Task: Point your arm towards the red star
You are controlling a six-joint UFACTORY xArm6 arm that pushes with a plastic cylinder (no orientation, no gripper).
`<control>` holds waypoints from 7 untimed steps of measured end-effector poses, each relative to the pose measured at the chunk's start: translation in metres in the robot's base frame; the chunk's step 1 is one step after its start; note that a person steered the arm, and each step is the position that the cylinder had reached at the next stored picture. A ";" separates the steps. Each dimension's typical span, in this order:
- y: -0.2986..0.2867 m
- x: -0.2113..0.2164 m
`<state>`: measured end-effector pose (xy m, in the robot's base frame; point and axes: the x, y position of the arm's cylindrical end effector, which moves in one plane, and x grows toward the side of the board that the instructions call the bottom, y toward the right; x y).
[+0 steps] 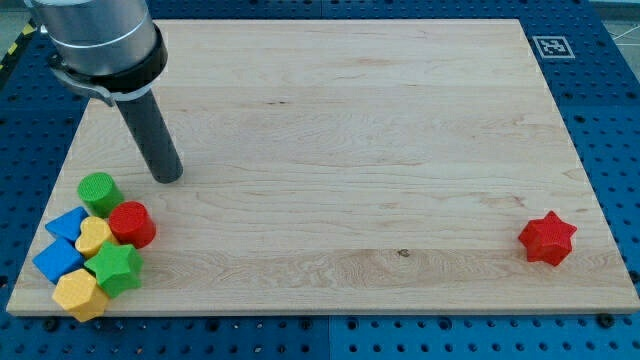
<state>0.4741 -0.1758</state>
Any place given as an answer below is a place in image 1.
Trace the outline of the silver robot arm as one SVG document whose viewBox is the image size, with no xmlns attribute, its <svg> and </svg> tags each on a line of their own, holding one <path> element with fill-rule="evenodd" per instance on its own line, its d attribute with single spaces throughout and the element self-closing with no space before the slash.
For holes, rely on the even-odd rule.
<svg viewBox="0 0 640 360">
<path fill-rule="evenodd" d="M 56 52 L 48 64 L 71 92 L 109 106 L 151 89 L 168 51 L 144 0 L 29 0 Z"/>
</svg>

